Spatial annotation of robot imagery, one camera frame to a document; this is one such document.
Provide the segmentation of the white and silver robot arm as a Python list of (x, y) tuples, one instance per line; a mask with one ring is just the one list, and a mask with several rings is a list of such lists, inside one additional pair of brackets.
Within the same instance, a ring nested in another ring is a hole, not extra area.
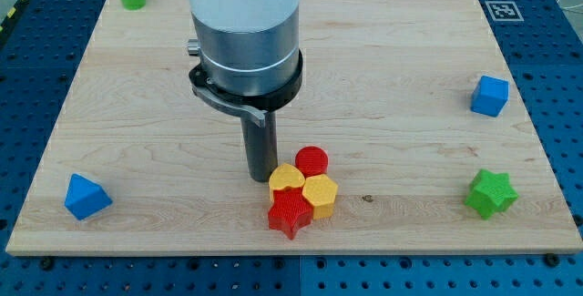
[(193, 92), (262, 128), (301, 85), (300, 0), (189, 0), (200, 63)]

